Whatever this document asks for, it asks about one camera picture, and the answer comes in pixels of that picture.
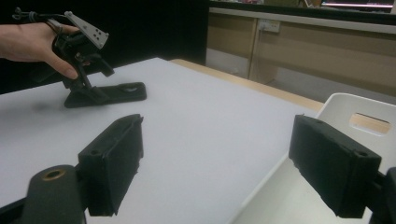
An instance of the white table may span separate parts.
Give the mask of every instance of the white table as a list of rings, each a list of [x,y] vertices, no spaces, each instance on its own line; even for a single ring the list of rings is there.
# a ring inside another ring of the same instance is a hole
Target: white table
[[[0,96],[0,206],[77,154],[115,119],[141,114],[145,157],[116,217],[88,223],[227,223],[289,150],[296,114],[316,111],[161,59],[91,75],[142,81],[142,102],[67,109],[62,83]]]

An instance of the black mount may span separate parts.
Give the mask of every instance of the black mount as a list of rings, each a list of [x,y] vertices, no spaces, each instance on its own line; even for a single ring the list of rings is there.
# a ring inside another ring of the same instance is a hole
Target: black mount
[[[24,199],[0,208],[2,224],[81,224],[117,214],[143,157],[140,115],[117,119],[78,154],[32,177]]]
[[[74,66],[78,72],[77,79],[64,77],[64,86],[70,94],[64,102],[67,108],[90,105],[109,105],[124,102],[142,101],[147,98],[146,87],[142,82],[125,83],[118,86],[93,87],[84,70],[88,64],[98,65],[99,70],[109,77],[114,74],[113,68],[97,52],[101,49],[108,34],[85,22],[72,12],[64,15],[38,14],[22,12],[16,8],[13,18],[22,22],[45,22],[57,36],[53,42],[53,51],[62,59]],[[79,31],[67,35],[62,32],[62,25],[56,20],[68,19],[79,28]],[[30,74],[31,79],[41,82],[56,74],[51,67],[40,67]]]
[[[319,119],[294,120],[289,157],[301,175],[339,217],[396,224],[396,167],[378,172],[381,157]]]

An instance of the chair backrest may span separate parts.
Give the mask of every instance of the chair backrest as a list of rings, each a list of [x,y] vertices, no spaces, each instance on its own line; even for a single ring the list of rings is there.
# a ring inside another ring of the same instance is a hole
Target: chair backrest
[[[323,120],[382,157],[380,171],[396,166],[396,105],[333,94],[319,111]]]

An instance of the black wall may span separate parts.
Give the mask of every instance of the black wall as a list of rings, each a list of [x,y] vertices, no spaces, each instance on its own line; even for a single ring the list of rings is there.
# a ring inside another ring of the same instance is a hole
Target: black wall
[[[113,67],[153,57],[205,64],[208,4],[208,0],[5,0],[0,3],[0,23],[16,23],[11,18],[15,7],[37,13],[72,11],[110,34],[101,54]],[[39,64],[0,59],[0,93],[60,80],[59,75],[41,84],[30,80],[28,73]]]

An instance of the metal bracket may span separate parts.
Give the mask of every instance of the metal bracket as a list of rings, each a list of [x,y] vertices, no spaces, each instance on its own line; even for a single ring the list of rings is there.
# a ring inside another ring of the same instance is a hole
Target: metal bracket
[[[101,49],[105,45],[109,36],[108,33],[105,33],[97,27],[87,23],[86,21],[74,15],[71,11],[66,11],[64,15],[67,19],[73,22],[73,24],[75,24],[78,29],[85,36],[87,36],[97,48]]]

